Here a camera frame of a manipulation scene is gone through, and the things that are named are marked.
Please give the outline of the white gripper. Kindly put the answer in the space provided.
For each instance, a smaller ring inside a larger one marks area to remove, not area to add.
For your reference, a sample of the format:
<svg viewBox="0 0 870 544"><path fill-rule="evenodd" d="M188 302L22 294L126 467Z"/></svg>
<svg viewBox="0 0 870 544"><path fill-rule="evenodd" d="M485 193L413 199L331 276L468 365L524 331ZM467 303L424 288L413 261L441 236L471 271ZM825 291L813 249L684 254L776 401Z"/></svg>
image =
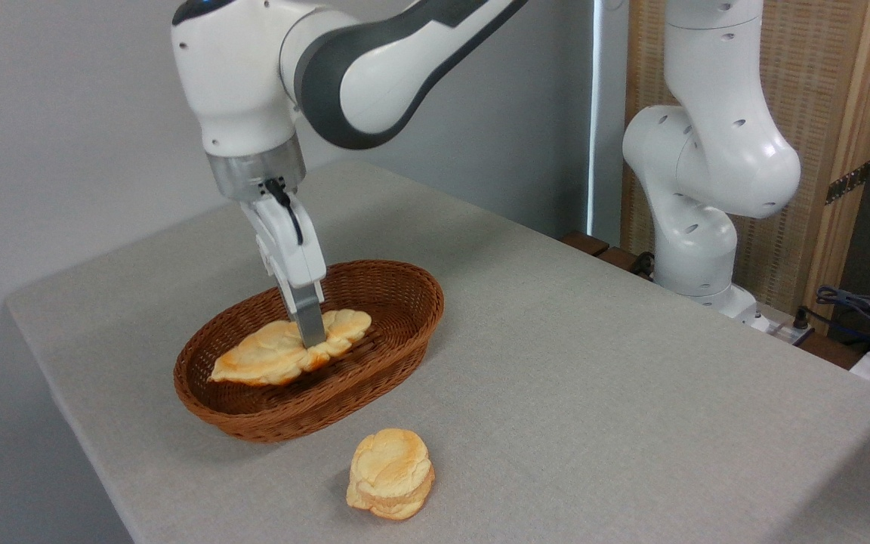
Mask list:
<svg viewBox="0 0 870 544"><path fill-rule="evenodd" d="M281 297L291 320L299 327L304 347L324 343L327 335L321 304L321 279L327 266L310 214L292 193L290 206L269 196L243 202L241 208L256 233L257 245L270 275L277 277Z"/></svg>

